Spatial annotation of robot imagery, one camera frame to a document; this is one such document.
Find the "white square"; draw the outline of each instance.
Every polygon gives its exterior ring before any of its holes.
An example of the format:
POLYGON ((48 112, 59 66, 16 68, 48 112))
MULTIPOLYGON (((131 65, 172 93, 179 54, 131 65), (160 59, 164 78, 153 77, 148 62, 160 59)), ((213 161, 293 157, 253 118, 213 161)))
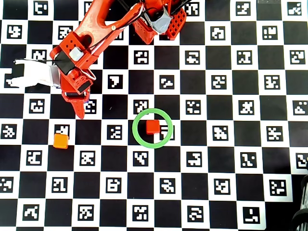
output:
POLYGON ((287 95, 286 97, 288 121, 308 121, 308 95, 287 95))
POLYGON ((78 1, 78 20, 81 22, 85 17, 85 13, 88 12, 91 5, 85 4, 85 2, 90 2, 93 0, 80 0, 78 1))
POLYGON ((49 119, 50 94, 24 94, 24 119, 49 119))
POLYGON ((23 119, 0 119, 0 145, 20 145, 22 144, 22 137, 23 137, 23 119))
POLYGON ((232 95, 232 70, 206 70, 207 95, 232 95))
POLYGON ((231 22, 230 21, 206 21, 205 44, 211 46, 231 45, 231 22))
POLYGON ((233 99, 233 120, 241 120, 241 121, 260 120, 259 95, 233 95, 232 99, 233 99))
POLYGON ((89 102, 83 104, 86 113, 84 119, 102 119, 102 105, 103 96, 101 94, 90 94, 89 102))
POLYGON ((236 210, 237 210, 237 228, 241 230, 257 230, 257 229, 265 230, 266 216, 265 216, 265 202, 264 201, 237 201, 236 210), (258 219, 258 224, 244 223, 243 207, 251 207, 251 208, 259 209, 259 217, 251 216, 251 218, 245 218, 245 222, 252 222, 251 220, 258 219))
POLYGON ((16 219, 16 226, 17 227, 44 227, 45 222, 45 204, 46 199, 18 199, 17 203, 17 219, 16 219), (34 205, 33 209, 34 213, 31 213, 31 210, 25 211, 26 214, 24 214, 24 205, 34 205), (32 216, 36 217, 38 216, 38 220, 23 220, 23 215, 25 217, 32 216))
POLYGON ((204 22, 205 19, 205 1, 193 0, 184 6, 187 14, 187 22, 204 22))
POLYGON ((49 132, 48 132, 48 145, 53 145, 55 125, 62 125, 64 130, 66 130, 67 125, 69 125, 68 145, 75 145, 75 132, 76 132, 76 120, 75 119, 50 119, 49 120, 49 132))
POLYGON ((53 21, 54 7, 53 0, 45 0, 48 4, 34 3, 28 0, 28 20, 31 21, 53 21))
POLYGON ((102 144, 115 145, 115 146, 127 146, 128 144, 128 121, 126 119, 103 119, 102 120, 102 144), (114 125, 117 127, 122 126, 121 139, 111 139, 107 135, 109 131, 108 125, 114 125))
POLYGON ((257 44, 283 46, 283 21, 257 21, 257 44))
POLYGON ((99 227, 99 225, 100 199, 73 199, 72 227, 99 227))
POLYGON ((230 2, 231 21, 256 21, 257 20, 257 2, 255 0, 231 0, 230 2))
POLYGON ((120 69, 119 70, 111 70, 111 69, 104 70, 103 71, 103 94, 127 95, 128 94, 128 70, 120 70, 120 69))
POLYGON ((235 173, 262 174, 263 157, 261 147, 234 147, 235 173))
POLYGON ((234 147, 233 120, 208 120, 206 137, 209 147, 234 147))
POLYGON ((263 184, 265 202, 293 202, 291 174, 263 174, 263 184), (281 185, 276 186, 271 183, 270 186, 271 180, 283 180, 286 191, 277 192, 276 187, 281 185))
POLYGON ((73 189, 74 172, 47 172, 45 196, 46 199, 73 199, 73 189))
POLYGON ((308 45, 284 45, 283 51, 285 70, 308 69, 308 45))
POLYGON ((21 145, 20 171, 46 172, 48 166, 48 145, 21 145))
POLYGON ((149 199, 127 199, 127 214, 126 214, 126 226, 132 228, 154 228, 154 200, 149 199), (148 221, 133 221, 133 212, 142 213, 142 219, 147 218, 148 221))
POLYGON ((259 70, 259 95, 286 95, 285 70, 259 70))
POLYGON ((234 45, 231 46, 232 70, 258 70, 258 46, 234 45))
POLYGON ((180 46, 180 70, 205 70, 205 46, 180 46))
POLYGON ((210 201, 236 201, 236 179, 233 173, 208 173, 210 201))
MULTIPOLYGON (((128 95, 128 119, 134 120, 140 112, 149 108, 154 108, 153 94, 128 95)), ((150 113, 142 117, 142 120, 147 119, 154 119, 154 113, 150 113)))
POLYGON ((127 172, 154 172, 154 149, 127 146, 127 172))
MULTIPOLYGON (((173 124, 173 133, 171 139, 165 144, 165 146, 181 146, 181 124, 180 120, 172 120, 173 124)), ((162 141, 162 138, 165 138, 168 132, 167 122, 165 120, 160 120, 159 125, 164 126, 161 128, 161 132, 154 134, 154 143, 162 141)))
POLYGON ((28 20, 2 20, 1 44, 27 44, 28 20))
POLYGON ((181 172, 207 173, 207 147, 181 146, 181 172))
POLYGON ((289 152, 290 152, 291 174, 306 175, 307 162, 308 162, 308 148, 290 147, 289 152))
POLYGON ((261 126, 261 144, 262 147, 286 147, 290 146, 289 142, 289 125, 288 121, 260 121, 261 126), (279 132, 280 127, 282 127, 282 137, 283 141, 279 141, 281 136, 280 134, 276 133, 279 132))
POLYGON ((5 83, 8 84, 9 86, 12 84, 10 79, 5 79, 5 74, 12 74, 12 69, 11 68, 0 68, 0 92, 1 94, 24 94, 25 88, 16 88, 16 87, 4 88, 5 83))
POLYGON ((127 172, 101 172, 100 199, 127 199, 127 180, 127 172))
POLYGON ((179 46, 180 45, 180 34, 175 38, 175 40, 163 40, 159 35, 154 36, 155 46, 179 46))
POLYGON ((181 201, 182 228, 188 229, 208 229, 210 228, 209 203, 205 200, 182 200, 181 201), (202 208, 203 222, 191 222, 190 217, 197 218, 196 214, 188 214, 188 206, 202 208))
POLYGON ((307 1, 306 0, 288 0, 281 2, 282 20, 283 21, 307 21, 307 1), (300 6, 288 8, 288 4, 300 2, 300 6))
POLYGON ((154 46, 131 45, 128 47, 129 70, 153 70, 154 46))
POLYGON ((154 94, 180 95, 180 70, 154 70, 154 94))
POLYGON ((19 177, 19 171, 0 172, 0 199, 18 199, 19 177))
POLYGON ((60 20, 53 21, 52 44, 59 45, 63 41, 63 39, 71 31, 75 31, 78 28, 78 26, 79 26, 78 21, 60 21, 60 20))
POLYGON ((206 120, 206 95, 180 95, 181 120, 206 120))
POLYGON ((154 199, 155 200, 181 200, 182 199, 181 191, 182 191, 182 186, 181 186, 181 173, 180 172, 155 172, 154 173, 154 199))
POLYGON ((102 147, 100 145, 75 145, 74 171, 100 172, 102 147))

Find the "robotic arm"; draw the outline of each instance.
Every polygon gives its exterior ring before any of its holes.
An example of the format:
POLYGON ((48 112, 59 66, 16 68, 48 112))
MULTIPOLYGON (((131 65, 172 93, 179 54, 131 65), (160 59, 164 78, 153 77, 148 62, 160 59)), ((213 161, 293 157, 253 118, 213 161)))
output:
MULTIPOLYGON (((99 55, 131 24, 146 44, 150 44, 157 34, 165 34, 174 40, 186 22, 182 6, 190 0, 140 0, 122 19, 107 26, 105 19, 114 1, 93 0, 79 27, 50 53, 54 65, 50 67, 51 77, 47 79, 60 83, 63 98, 72 104, 76 115, 82 119, 84 103, 89 101, 90 87, 96 79, 90 66, 99 55)), ((118 1, 127 7, 123 0, 118 1)))

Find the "small block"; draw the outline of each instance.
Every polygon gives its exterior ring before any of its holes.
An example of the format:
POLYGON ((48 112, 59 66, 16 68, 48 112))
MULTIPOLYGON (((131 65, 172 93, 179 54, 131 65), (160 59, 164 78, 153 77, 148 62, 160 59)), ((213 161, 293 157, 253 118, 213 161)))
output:
POLYGON ((146 134, 154 135, 160 132, 159 120, 146 121, 146 134))
POLYGON ((54 135, 54 148, 67 149, 68 148, 68 135, 56 133, 54 135))

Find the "table surface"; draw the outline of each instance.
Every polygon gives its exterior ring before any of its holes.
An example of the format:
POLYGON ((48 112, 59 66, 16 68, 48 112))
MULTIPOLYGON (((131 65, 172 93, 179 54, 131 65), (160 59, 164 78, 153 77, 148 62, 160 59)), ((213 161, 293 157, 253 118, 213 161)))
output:
POLYGON ((80 120, 59 89, 10 84, 14 59, 48 59, 91 2, 0 0, 0 231, 287 230, 307 173, 307 1, 269 2, 193 0, 175 41, 126 28, 80 120), (156 150, 131 131, 154 107, 174 125, 156 150))

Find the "black square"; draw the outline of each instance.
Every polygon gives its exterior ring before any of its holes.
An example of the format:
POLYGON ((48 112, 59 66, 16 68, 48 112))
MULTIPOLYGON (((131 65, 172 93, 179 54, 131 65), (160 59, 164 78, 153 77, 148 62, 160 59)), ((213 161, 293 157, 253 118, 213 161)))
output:
POLYGON ((232 45, 256 45, 257 25, 256 22, 231 22, 232 45))
POLYGON ((57 149, 48 146, 48 171, 73 171, 74 170, 74 147, 57 149))
POLYGON ((46 199, 45 226, 71 226, 71 199, 46 199))
POLYGON ((230 3, 228 1, 205 1, 206 21, 230 21, 230 3))
POLYGON ((128 69, 128 46, 109 46, 103 55, 104 69, 128 69))
POLYGON ((154 174, 153 173, 128 173, 128 198, 153 199, 154 174))
POLYGON ((306 22, 283 22, 283 32, 285 44, 308 44, 306 22))
POLYGON ((180 147, 155 149, 155 172, 180 172, 180 147))
POLYGON ((232 120, 232 96, 207 95, 207 119, 232 120))
POLYGON ((78 20, 78 1, 54 1, 54 20, 78 20))
POLYGON ((126 227, 126 200, 101 200, 100 226, 126 227))
POLYGON ((46 172, 20 172, 19 198, 45 198, 46 172))
POLYGON ((0 171, 19 171, 20 145, 0 145, 0 171))
POLYGON ((127 95, 103 95, 103 119, 127 119, 127 95))
POLYGON ((205 94, 205 71, 181 71, 181 94, 205 94))
POLYGON ((208 172, 234 173, 233 147, 208 147, 208 172))
POLYGON ((127 147, 102 146, 102 171, 126 171, 126 170, 127 170, 127 147))
POLYGON ((281 4, 260 4, 257 3, 257 20, 281 20, 281 4))
POLYGON ((22 94, 0 94, 0 118, 23 118, 23 101, 22 94))
POLYGON ((3 19, 28 19, 28 1, 3 1, 3 19))
POLYGON ((261 120, 287 120, 286 96, 260 96, 261 120))
POLYGON ((74 198, 100 198, 100 172, 74 173, 74 198))
POLYGON ((155 200, 155 227, 181 227, 181 201, 155 200))
POLYGON ((182 173, 182 200, 208 200, 206 173, 182 173))
POLYGON ((179 95, 155 95, 154 107, 165 111, 171 119, 180 119, 180 96, 179 95))
POLYGON ((23 144, 48 144, 48 120, 24 119, 23 144))
POLYGON ((261 147, 260 121, 235 121, 234 144, 261 147))
POLYGON ((231 46, 206 46, 207 70, 231 70, 231 46))
POLYGON ((285 71, 288 95, 307 95, 308 71, 285 71))
POLYGON ((233 94, 259 94, 258 71, 232 71, 232 77, 233 94))
POLYGON ((308 122, 289 121, 289 136, 291 147, 307 147, 308 122))
POLYGON ((52 44, 52 21, 28 21, 28 44, 52 44))
POLYGON ((262 148, 262 156, 264 173, 291 173, 289 148, 262 148))
POLYGON ((259 69, 284 69, 283 46, 258 46, 259 69))
POLYGON ((180 45, 205 45, 205 24, 186 22, 180 33, 180 45))
POLYGON ((0 57, 5 57, 0 60, 0 68, 13 68, 15 59, 26 57, 26 45, 1 44, 0 57))
POLYGON ((236 201, 209 201, 213 229, 237 229, 236 201))
POLYGON ((264 201, 262 174, 236 174, 236 197, 239 201, 264 201))
POLYGON ((206 121, 181 121, 181 145, 206 146, 206 121))
POLYGON ((129 94, 153 94, 154 71, 135 70, 128 73, 129 94))
POLYGON ((75 143, 80 145, 101 144, 101 120, 76 120, 75 143))
POLYGON ((155 46, 154 69, 180 68, 180 47, 179 46, 155 46))

